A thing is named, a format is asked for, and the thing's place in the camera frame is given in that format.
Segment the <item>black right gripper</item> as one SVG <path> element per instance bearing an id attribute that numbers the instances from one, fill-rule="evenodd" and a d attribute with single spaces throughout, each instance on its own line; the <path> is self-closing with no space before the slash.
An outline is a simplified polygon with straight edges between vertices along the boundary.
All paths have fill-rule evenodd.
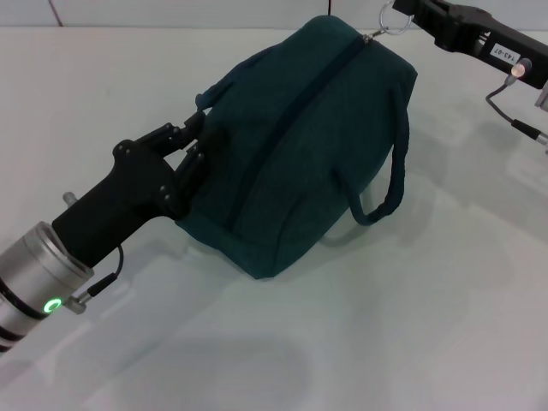
<path id="1" fill-rule="evenodd" d="M 395 0 L 392 8 L 412 16 L 412 22 L 444 51 L 466 54 L 505 73 L 527 58 L 532 67 L 521 80 L 538 90 L 547 82 L 547 45 L 505 26 L 482 9 L 431 0 Z"/>

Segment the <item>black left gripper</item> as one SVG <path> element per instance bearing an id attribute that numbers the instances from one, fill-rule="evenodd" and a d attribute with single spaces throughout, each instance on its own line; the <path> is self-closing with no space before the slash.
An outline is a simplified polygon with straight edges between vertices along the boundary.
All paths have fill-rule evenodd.
<path id="1" fill-rule="evenodd" d="M 52 222 L 68 253 L 93 268 L 149 220 L 189 214 L 211 159 L 227 144 L 221 128 L 199 136 L 205 119 L 197 111 L 182 127 L 168 122 L 136 142 L 119 143 L 111 172 Z M 182 150 L 194 140 L 176 173 L 158 154 Z"/>

